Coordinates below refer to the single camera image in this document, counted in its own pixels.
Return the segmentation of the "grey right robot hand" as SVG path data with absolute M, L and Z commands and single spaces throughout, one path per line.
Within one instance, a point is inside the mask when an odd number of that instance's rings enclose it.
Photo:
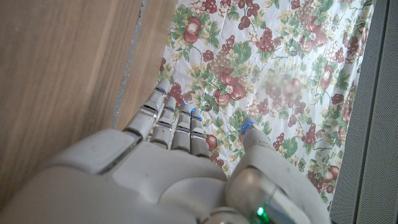
M 329 223 L 312 183 L 252 117 L 227 177 L 211 162 L 200 110 L 163 79 L 122 130 L 104 129 L 53 157 L 1 210 L 2 223 Z

